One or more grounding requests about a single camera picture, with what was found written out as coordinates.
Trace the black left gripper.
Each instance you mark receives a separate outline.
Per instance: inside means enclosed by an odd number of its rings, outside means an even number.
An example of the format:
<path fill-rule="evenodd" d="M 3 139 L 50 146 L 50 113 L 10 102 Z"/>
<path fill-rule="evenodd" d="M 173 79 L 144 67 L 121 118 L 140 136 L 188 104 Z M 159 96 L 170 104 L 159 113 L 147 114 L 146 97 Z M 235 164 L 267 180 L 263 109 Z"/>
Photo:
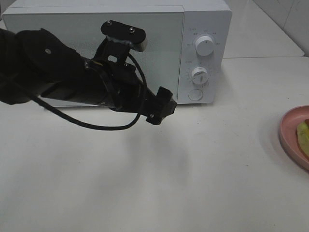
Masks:
<path fill-rule="evenodd" d="M 177 103 L 170 90 L 159 87 L 154 94 L 145 81 L 139 64 L 132 60 L 127 44 L 104 39 L 92 59 L 84 60 L 83 102 L 119 112 L 140 113 L 146 121 L 160 125 L 174 114 Z"/>

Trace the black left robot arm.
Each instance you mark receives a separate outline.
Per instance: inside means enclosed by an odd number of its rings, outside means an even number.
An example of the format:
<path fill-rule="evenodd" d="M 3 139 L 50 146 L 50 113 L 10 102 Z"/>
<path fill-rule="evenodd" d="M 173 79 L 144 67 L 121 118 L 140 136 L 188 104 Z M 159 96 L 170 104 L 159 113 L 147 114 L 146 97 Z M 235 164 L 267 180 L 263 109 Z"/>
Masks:
<path fill-rule="evenodd" d="M 105 131 L 71 118 L 47 99 L 107 107 L 115 112 L 145 116 L 158 125 L 174 113 L 172 93 L 160 87 L 154 94 L 124 42 L 106 38 L 92 59 L 82 57 L 45 29 L 19 33 L 0 31 L 0 100 L 14 105 L 34 101 L 76 125 Z"/>

